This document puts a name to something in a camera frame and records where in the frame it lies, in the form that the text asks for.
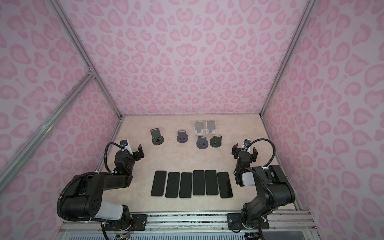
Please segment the dark round stand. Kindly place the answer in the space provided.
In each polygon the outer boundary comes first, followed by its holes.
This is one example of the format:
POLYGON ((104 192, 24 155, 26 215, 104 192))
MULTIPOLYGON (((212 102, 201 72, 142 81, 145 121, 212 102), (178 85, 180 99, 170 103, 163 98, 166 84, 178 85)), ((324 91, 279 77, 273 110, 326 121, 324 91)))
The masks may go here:
POLYGON ((159 146, 164 143, 164 137, 161 135, 160 129, 151 129, 152 143, 155 146, 159 146))
POLYGON ((197 139, 197 142, 196 142, 196 146, 200 150, 208 148, 209 143, 207 141, 207 138, 204 137, 204 136, 198 136, 198 139, 197 139))
POLYGON ((186 143, 189 139, 187 131, 181 130, 177 132, 177 142, 178 143, 186 143))

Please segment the white folding stand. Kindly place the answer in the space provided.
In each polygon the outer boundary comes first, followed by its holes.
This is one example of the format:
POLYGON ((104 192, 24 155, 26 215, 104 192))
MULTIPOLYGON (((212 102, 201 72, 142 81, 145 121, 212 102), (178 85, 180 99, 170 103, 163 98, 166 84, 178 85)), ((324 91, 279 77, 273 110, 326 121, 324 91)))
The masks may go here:
POLYGON ((206 134, 216 133, 216 121, 206 121, 206 134))
POLYGON ((196 136, 201 136, 204 134, 204 122, 194 122, 194 133, 196 136))

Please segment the black phone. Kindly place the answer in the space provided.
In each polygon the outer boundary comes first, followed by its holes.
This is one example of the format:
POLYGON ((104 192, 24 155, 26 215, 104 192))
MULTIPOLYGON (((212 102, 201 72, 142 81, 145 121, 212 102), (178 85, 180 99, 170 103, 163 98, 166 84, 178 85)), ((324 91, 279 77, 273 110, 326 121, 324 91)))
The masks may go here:
POLYGON ((194 170, 193 171, 193 195, 203 196, 206 193, 205 186, 205 171, 194 170))
POLYGON ((216 170, 205 170, 206 194, 217 196, 219 194, 218 178, 216 170))
POLYGON ((228 172, 219 172, 217 173, 219 192, 222 199, 232 198, 233 191, 230 181, 230 176, 228 172))

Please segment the purple phone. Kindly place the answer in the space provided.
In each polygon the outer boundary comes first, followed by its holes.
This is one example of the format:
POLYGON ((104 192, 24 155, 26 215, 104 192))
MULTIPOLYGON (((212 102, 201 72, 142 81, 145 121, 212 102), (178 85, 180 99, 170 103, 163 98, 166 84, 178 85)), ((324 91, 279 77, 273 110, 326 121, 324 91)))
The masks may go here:
POLYGON ((156 171, 153 180, 153 186, 151 190, 152 197, 161 197, 164 195, 164 189, 166 184, 166 171, 156 171))

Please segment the blue phone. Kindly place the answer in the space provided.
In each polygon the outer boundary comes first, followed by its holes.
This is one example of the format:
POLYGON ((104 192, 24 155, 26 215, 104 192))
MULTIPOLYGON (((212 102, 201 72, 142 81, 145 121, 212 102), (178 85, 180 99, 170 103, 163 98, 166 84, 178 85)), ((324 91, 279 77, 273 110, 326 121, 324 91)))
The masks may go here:
POLYGON ((179 183, 181 174, 169 172, 167 179, 166 198, 177 198, 179 196, 179 183))

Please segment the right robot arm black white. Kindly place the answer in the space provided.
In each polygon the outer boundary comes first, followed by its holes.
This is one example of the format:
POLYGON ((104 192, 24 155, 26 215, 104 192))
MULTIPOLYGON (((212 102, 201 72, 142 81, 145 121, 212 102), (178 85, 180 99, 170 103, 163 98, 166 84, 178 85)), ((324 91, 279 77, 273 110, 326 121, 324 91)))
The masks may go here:
POLYGON ((279 165, 251 167, 256 162, 256 149, 250 153, 246 147, 232 147, 237 160, 234 170, 236 184, 241 187, 256 187, 256 197, 241 209, 241 227, 254 229, 267 221, 267 215, 292 204, 296 200, 293 187, 279 165))

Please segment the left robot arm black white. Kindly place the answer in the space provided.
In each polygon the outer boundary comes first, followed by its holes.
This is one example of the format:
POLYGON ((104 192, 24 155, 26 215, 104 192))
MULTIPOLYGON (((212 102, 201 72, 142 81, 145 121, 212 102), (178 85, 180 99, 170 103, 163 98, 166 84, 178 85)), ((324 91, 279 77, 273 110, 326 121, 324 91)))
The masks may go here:
POLYGON ((126 205, 108 203, 105 191, 123 189, 131 185, 133 168, 144 158, 142 146, 133 152, 128 141, 117 145, 115 169, 105 173, 89 172, 76 175, 64 187, 57 201, 57 214, 70 222, 99 222, 103 231, 132 231, 135 221, 126 205))

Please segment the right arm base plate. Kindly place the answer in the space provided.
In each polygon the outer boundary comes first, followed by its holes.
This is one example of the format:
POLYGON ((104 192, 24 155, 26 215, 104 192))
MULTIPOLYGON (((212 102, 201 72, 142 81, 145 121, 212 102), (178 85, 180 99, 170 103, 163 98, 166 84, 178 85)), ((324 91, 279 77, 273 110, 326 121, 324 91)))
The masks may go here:
MULTIPOLYGON (((238 231, 239 229, 246 230, 246 228, 243 226, 243 220, 241 213, 228 213, 227 216, 227 224, 228 229, 233 231, 238 231)), ((263 230, 269 230, 270 225, 267 216, 265 216, 261 222, 261 227, 263 230)))

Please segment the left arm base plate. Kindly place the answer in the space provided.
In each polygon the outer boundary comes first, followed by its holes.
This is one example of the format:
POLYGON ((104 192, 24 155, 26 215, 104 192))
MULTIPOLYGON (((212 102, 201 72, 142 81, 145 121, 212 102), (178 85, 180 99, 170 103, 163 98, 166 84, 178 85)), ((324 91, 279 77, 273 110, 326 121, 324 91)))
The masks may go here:
POLYGON ((144 231, 147 224, 148 215, 138 214, 123 216, 120 220, 107 221, 106 232, 129 232, 144 231))

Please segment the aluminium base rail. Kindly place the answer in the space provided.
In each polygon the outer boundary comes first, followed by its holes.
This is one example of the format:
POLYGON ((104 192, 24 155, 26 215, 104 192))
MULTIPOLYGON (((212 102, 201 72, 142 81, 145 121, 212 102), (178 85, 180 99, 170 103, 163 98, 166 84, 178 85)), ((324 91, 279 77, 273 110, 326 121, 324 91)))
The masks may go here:
POLYGON ((64 222, 57 235, 58 240, 318 240, 318 229, 307 211, 278 210, 267 216, 270 229, 228 229, 228 213, 215 212, 146 212, 144 231, 106 232, 99 223, 64 222))

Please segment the left aluminium frame diagonal bar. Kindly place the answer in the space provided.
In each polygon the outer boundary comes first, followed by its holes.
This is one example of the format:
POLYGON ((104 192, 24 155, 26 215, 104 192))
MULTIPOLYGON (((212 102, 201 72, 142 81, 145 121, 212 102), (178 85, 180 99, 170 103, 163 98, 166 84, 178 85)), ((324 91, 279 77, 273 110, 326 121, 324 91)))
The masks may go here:
POLYGON ((73 106, 84 90, 94 79, 94 72, 90 71, 82 81, 58 105, 53 113, 39 126, 32 137, 11 158, 10 162, 1 172, 1 193, 5 191, 12 180, 22 170, 33 153, 41 146, 56 125, 61 121, 68 110, 73 106))

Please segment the left corner aluminium post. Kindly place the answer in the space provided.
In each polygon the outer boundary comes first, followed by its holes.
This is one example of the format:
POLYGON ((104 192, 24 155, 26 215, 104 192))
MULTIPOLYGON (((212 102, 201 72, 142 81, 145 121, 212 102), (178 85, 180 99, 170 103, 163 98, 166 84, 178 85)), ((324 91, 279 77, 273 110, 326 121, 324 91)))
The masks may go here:
POLYGON ((52 8, 54 14, 58 18, 58 21, 60 22, 60 24, 62 25, 63 29, 67 33, 70 41, 72 42, 74 48, 76 49, 76 51, 80 55, 81 59, 83 60, 83 62, 87 66, 87 68, 89 69, 89 72, 92 75, 95 76, 95 78, 96 78, 95 81, 96 81, 98 87, 100 88, 102 94, 106 98, 108 104, 112 108, 113 112, 118 117, 118 119, 121 120, 123 118, 122 113, 118 109, 117 104, 115 103, 115 101, 112 98, 112 95, 109 93, 109 91, 107 90, 106 85, 102 81, 102 78, 99 75, 98 71, 96 70, 96 67, 95 67, 95 65, 93 64, 93 62, 92 62, 92 60, 90 58, 90 55, 86 51, 86 48, 85 48, 83 42, 79 38, 79 36, 76 33, 75 29, 73 28, 73 25, 72 25, 68 15, 64 11, 60 1, 48 0, 47 3, 52 8))

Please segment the corner aluminium post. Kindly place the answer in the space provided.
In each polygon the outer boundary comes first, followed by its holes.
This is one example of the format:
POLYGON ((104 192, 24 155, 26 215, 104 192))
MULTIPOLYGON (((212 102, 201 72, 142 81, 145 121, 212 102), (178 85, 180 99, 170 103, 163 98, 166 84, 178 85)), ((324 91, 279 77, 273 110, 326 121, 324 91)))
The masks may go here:
POLYGON ((300 42, 300 39, 301 39, 309 21, 310 21, 310 18, 313 15, 314 10, 317 7, 317 4, 318 4, 318 1, 316 1, 316 0, 309 0, 306 2, 303 13, 302 13, 301 17, 299 18, 298 25, 295 28, 295 31, 293 32, 291 40, 289 41, 289 44, 288 44, 288 47, 285 51, 284 57, 280 63, 278 71, 277 71, 275 78, 272 82, 271 88, 268 92, 266 101, 262 107, 262 110, 260 113, 261 119, 263 119, 266 115, 267 109, 268 109, 268 107, 272 101, 274 93, 275 93, 275 91, 279 85, 279 82, 281 81, 281 79, 283 77, 283 73, 286 70, 286 68, 288 67, 292 56, 294 55, 295 49, 300 42))
POLYGON ((79 38, 79 36, 76 33, 75 29, 73 28, 73 25, 72 25, 68 15, 64 11, 60 1, 48 0, 47 3, 52 8, 54 14, 58 18, 58 21, 60 22, 60 24, 62 25, 63 29, 67 33, 70 41, 72 42, 74 48, 76 49, 76 51, 80 55, 81 59, 83 60, 83 62, 87 66, 87 68, 89 69, 89 72, 92 75, 95 76, 95 78, 96 78, 95 81, 96 81, 98 87, 100 88, 102 94, 106 98, 108 104, 112 108, 113 112, 118 117, 118 119, 121 120, 123 118, 122 113, 118 109, 117 104, 115 103, 115 101, 112 98, 112 95, 109 93, 109 91, 107 90, 106 85, 102 81, 102 78, 99 75, 98 71, 96 70, 96 67, 95 67, 95 65, 93 64, 93 62, 92 62, 92 60, 90 58, 90 55, 86 51, 86 48, 85 48, 83 42, 79 38))

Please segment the right corner aluminium post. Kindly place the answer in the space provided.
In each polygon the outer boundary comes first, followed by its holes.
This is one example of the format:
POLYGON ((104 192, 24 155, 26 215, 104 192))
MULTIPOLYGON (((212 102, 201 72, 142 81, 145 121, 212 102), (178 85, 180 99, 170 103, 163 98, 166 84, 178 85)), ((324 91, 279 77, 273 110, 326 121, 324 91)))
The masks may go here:
POLYGON ((268 107, 272 101, 274 93, 275 93, 275 91, 279 85, 279 82, 281 81, 281 79, 283 77, 283 73, 286 70, 286 68, 288 67, 292 56, 294 55, 295 49, 300 42, 300 39, 301 39, 309 21, 310 21, 310 18, 313 15, 314 10, 317 7, 317 4, 318 4, 318 1, 316 1, 316 0, 309 0, 306 2, 303 13, 302 13, 301 17, 299 18, 298 25, 295 28, 295 31, 293 32, 291 40, 289 41, 289 44, 288 44, 288 47, 285 51, 284 57, 280 63, 278 71, 277 71, 275 78, 272 82, 271 88, 268 92, 266 101, 262 107, 262 110, 260 113, 261 119, 263 119, 266 115, 267 109, 268 109, 268 107))

